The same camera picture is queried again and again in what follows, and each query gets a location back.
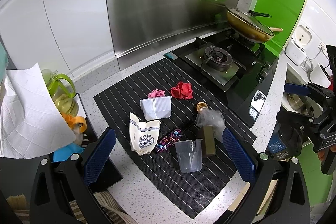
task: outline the wooden pan handle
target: wooden pan handle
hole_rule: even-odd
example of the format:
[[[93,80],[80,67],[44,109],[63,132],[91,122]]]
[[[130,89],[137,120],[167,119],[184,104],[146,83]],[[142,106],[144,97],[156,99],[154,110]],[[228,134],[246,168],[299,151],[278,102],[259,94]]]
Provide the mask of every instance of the wooden pan handle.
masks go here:
[[[282,28],[276,28],[276,27],[269,27],[269,29],[273,32],[283,32],[284,31]]]

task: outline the silver screw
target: silver screw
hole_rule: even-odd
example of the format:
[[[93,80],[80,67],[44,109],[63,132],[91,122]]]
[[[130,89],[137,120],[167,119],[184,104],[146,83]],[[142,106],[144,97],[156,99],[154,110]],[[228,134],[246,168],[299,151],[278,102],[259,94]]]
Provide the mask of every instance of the silver screw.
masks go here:
[[[78,160],[78,158],[79,158],[79,155],[78,155],[78,154],[72,154],[72,155],[70,156],[70,159],[71,159],[71,160]]]
[[[266,153],[260,153],[259,154],[259,157],[262,159],[262,160],[267,160],[268,159],[268,155]]]
[[[41,160],[41,164],[42,164],[42,165],[45,165],[47,162],[48,162],[47,159],[42,159],[42,160]]]
[[[296,157],[292,157],[292,162],[295,163],[295,164],[298,164],[299,160]]]

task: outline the pan handle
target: pan handle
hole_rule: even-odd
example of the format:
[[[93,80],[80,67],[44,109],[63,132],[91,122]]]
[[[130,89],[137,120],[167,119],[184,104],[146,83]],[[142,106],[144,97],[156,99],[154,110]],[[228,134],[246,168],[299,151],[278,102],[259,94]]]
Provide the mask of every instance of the pan handle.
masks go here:
[[[258,16],[258,17],[272,17],[271,15],[269,14],[264,14],[264,13],[258,13],[258,12],[255,12],[255,11],[248,11],[248,13],[254,17]]]
[[[272,32],[283,32],[283,28],[269,27]]]

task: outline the human hand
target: human hand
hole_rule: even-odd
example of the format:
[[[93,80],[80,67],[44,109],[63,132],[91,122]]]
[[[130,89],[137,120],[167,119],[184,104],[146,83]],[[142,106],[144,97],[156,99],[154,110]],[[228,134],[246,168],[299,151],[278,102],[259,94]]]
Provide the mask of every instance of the human hand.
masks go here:
[[[319,160],[322,162],[323,160],[326,159],[327,157],[327,152],[329,151],[332,151],[332,152],[336,152],[336,145],[333,145],[331,147],[328,147],[326,149],[323,149],[321,150],[320,152],[317,153],[317,157],[319,158]]]

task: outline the crumpled red paper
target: crumpled red paper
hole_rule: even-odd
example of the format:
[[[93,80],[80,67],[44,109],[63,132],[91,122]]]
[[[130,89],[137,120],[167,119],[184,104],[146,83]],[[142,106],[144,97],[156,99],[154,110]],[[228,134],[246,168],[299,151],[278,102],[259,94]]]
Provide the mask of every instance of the crumpled red paper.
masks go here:
[[[172,97],[177,99],[192,99],[193,90],[190,83],[183,83],[182,81],[177,83],[177,86],[170,89]]]
[[[148,98],[155,98],[155,97],[164,97],[166,96],[166,92],[164,90],[152,90],[152,92],[150,92],[148,94]]]

